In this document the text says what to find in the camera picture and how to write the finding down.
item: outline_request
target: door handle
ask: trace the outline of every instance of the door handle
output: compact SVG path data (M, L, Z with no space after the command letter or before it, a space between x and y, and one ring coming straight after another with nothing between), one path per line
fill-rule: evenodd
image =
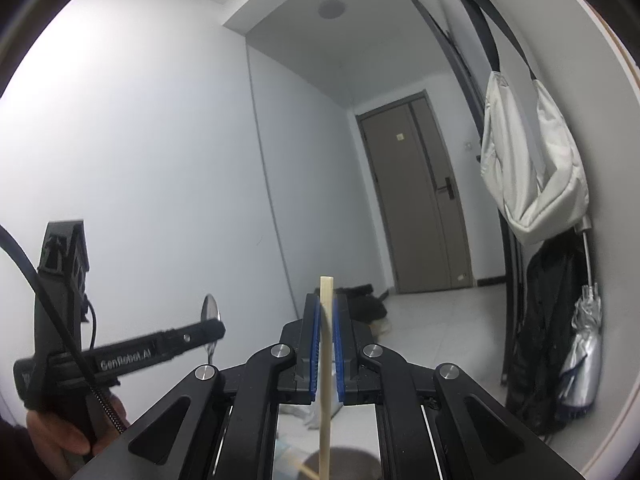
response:
M443 191L447 191L449 193L449 200L455 200L456 194L453 192L453 184L448 176L444 178L444 183L444 186L436 188L436 192L442 193Z

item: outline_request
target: human hand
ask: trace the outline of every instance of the human hand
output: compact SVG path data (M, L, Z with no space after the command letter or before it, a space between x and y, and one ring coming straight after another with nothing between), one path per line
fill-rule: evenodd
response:
M128 426L127 412L120 399L111 396L111 403L124 424ZM84 456L90 451L97 455L118 437L118 431L108 421L106 415L104 417L108 422L108 429L93 447L78 428L55 413L27 412L27 430L42 463L58 480L68 480L75 471L67 462L65 451L79 456Z

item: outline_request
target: baseboard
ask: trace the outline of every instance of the baseboard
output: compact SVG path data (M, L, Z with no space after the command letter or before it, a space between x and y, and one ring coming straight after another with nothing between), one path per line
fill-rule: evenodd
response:
M506 283L507 276L490 276L488 278L480 278L476 281L476 286L489 286L489 285L498 285L499 283Z

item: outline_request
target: black jacket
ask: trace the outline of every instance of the black jacket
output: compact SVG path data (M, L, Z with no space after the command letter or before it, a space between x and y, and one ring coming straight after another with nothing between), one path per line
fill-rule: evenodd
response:
M25 428L0 418L0 478L3 480L56 480L40 461Z
M535 434L564 426L554 417L556 390L574 337L575 302L586 280L582 241L573 230L546 240L527 267L527 311L516 336L506 407Z

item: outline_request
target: gray door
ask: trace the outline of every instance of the gray door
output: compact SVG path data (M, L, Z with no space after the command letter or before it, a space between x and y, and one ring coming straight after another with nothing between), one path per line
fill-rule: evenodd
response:
M462 209L423 96L360 118L400 293L470 286Z

